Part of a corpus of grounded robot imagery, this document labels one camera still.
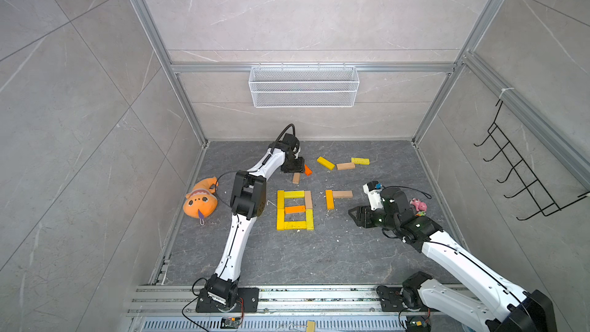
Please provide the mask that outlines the orange-yellow block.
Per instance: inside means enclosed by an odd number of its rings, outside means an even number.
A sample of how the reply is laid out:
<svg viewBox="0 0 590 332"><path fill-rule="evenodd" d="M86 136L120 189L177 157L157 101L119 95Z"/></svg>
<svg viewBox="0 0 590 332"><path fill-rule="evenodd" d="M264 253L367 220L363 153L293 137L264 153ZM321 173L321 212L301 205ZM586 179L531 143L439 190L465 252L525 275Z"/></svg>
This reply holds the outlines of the orange-yellow block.
<svg viewBox="0 0 590 332"><path fill-rule="evenodd" d="M325 195L326 195L327 209L328 210L333 210L334 209L333 191L332 190L326 190Z"/></svg>

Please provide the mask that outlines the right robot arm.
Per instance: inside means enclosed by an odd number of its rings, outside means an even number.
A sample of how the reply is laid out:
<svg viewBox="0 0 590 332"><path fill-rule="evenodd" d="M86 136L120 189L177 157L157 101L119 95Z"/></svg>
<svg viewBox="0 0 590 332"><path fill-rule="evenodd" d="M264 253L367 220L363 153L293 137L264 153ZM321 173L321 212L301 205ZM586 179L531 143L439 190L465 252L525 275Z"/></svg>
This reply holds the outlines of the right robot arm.
<svg viewBox="0 0 590 332"><path fill-rule="evenodd" d="M358 227L378 227L435 261L473 293L468 297L431 275L418 271L399 291L384 285L376 289L382 309L399 301L404 311L437 310L471 331L555 331L552 301L544 293L504 278L457 243L443 227L427 217L425 204L410 201L402 186L371 181L363 186L370 204L348 211Z"/></svg>

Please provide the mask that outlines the yellow block bottom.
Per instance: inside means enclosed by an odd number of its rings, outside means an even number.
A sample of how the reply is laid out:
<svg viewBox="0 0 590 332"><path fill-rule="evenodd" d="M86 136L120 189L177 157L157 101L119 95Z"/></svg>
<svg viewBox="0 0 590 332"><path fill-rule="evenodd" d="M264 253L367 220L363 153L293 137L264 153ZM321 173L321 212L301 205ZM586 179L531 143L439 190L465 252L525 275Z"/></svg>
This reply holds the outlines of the yellow block bottom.
<svg viewBox="0 0 590 332"><path fill-rule="evenodd" d="M284 223L285 223L285 211L283 208L278 208L278 210L277 210L277 230L278 231L284 230Z"/></svg>

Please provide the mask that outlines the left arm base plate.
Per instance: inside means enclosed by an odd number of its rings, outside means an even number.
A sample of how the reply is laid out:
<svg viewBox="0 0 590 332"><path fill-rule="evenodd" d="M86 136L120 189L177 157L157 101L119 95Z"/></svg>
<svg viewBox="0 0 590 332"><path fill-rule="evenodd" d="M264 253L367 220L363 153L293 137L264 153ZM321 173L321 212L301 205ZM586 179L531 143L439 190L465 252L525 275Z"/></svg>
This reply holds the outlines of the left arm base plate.
<svg viewBox="0 0 590 332"><path fill-rule="evenodd" d="M230 292L228 300L213 295L201 289L197 299L195 311L197 313L214 312L245 312L255 313L258 310L260 289L256 287L239 287Z"/></svg>

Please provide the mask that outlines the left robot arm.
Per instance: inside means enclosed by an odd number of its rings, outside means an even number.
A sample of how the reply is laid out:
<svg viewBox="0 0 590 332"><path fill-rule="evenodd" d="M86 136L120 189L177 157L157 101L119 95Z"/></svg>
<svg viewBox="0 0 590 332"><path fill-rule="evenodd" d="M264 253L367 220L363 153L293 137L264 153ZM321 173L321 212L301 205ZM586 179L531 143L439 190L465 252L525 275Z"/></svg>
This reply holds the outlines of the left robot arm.
<svg viewBox="0 0 590 332"><path fill-rule="evenodd" d="M221 260L204 286L206 297L222 311L232 310L239 301L241 263L250 232L267 203L267 179L276 170L301 173L304 158L299 156L300 150L295 125L288 124L252 168L235 172L229 202L230 232Z"/></svg>

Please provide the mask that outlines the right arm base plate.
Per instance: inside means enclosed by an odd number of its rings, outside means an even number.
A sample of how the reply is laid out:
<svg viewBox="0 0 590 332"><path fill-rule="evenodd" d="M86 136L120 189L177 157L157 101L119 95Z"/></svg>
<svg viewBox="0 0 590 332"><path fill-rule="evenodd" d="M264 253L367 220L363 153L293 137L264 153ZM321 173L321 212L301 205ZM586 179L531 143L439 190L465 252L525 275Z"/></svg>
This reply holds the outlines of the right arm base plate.
<svg viewBox="0 0 590 332"><path fill-rule="evenodd" d="M376 294L380 300L383 312L395 311L427 311L428 307L424 304L418 290L426 281L431 281L433 277L423 271L418 271L407 278L401 286L389 287L378 285Z"/></svg>

